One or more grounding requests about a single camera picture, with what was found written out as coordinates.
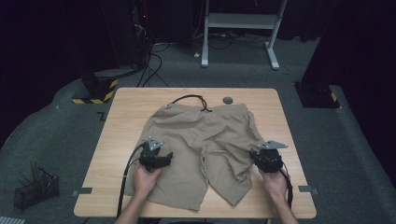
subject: white metal stand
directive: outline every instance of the white metal stand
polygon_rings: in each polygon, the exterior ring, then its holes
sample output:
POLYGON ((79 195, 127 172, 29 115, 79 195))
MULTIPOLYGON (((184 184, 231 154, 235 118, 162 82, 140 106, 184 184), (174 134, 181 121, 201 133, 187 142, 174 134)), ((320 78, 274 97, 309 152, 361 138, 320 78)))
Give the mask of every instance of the white metal stand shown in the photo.
POLYGON ((209 13, 209 0, 206 0, 205 9, 205 36, 202 48, 202 67, 209 66, 208 30, 209 27, 218 28, 248 28, 273 30, 270 42, 265 42, 265 49, 271 61, 273 69, 278 70, 279 64, 274 53, 274 43, 277 31, 283 18, 288 0, 281 0, 280 9, 276 15, 260 14, 232 14, 232 13, 209 13))

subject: gray carpet floor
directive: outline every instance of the gray carpet floor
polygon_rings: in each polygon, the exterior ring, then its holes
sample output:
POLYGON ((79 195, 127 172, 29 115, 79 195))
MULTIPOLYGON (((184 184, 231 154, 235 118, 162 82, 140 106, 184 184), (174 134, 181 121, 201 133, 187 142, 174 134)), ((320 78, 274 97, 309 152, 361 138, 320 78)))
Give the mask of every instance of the gray carpet floor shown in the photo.
MULTIPOLYGON (((300 81, 318 41, 277 40, 281 68, 272 70, 262 37, 211 40, 209 66, 201 67, 201 47, 162 44, 153 48, 162 66, 147 87, 212 87, 276 89, 284 108, 304 173, 318 211, 301 223, 396 223, 396 192, 370 149, 351 113, 342 88, 331 86, 342 108, 302 107, 293 83, 300 81)), ((160 64, 151 57, 149 67, 160 64)), ((122 77, 116 88, 135 87, 141 73, 122 77)), ((75 189, 82 186, 92 154, 105 124, 111 101, 75 105, 71 98, 80 80, 54 95, 53 102, 26 118, 0 151, 0 217, 25 223, 83 223, 74 215, 75 189), (21 175, 30 175, 30 161, 59 176, 60 197, 25 209, 14 209, 14 191, 21 175)), ((114 217, 91 217, 87 223, 113 223, 114 217)))

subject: human hand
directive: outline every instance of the human hand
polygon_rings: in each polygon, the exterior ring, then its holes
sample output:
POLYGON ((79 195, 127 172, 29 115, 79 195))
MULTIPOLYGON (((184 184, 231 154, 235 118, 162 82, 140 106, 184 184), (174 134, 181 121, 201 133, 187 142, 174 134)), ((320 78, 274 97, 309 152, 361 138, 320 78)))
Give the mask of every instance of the human hand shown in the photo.
POLYGON ((259 172, 262 175, 264 188, 265 190, 267 190, 271 198, 274 201, 277 200, 286 201, 287 183, 285 176, 283 176, 279 171, 276 173, 267 174, 259 169, 259 172))
POLYGON ((145 167, 137 163, 134 168, 134 194, 143 198, 147 198, 157 183, 162 168, 156 169, 153 173, 148 172, 145 167))

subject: person's left arm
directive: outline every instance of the person's left arm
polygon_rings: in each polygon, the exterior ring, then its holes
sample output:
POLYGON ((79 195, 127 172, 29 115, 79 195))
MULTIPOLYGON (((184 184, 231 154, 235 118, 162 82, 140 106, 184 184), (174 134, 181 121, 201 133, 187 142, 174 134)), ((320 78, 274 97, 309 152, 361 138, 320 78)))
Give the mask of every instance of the person's left arm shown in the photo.
POLYGON ((153 173, 146 171, 145 167, 138 163, 134 169, 134 196, 131 201, 122 210, 116 224, 128 223, 135 224, 142 211, 143 204, 151 193, 161 173, 161 168, 156 169, 153 173))

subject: shorts waistband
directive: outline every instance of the shorts waistband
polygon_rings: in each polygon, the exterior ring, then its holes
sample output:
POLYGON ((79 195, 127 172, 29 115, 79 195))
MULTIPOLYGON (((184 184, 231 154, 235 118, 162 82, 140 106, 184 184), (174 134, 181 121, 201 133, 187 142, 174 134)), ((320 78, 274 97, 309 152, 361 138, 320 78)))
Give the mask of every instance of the shorts waistband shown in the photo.
POLYGON ((202 106, 192 106, 192 105, 177 105, 177 104, 169 104, 167 107, 170 108, 178 108, 186 111, 196 111, 196 112, 205 112, 205 113, 222 113, 222 112, 248 112, 248 108, 245 104, 241 105, 217 105, 214 107, 208 107, 207 109, 212 112, 208 112, 202 106))

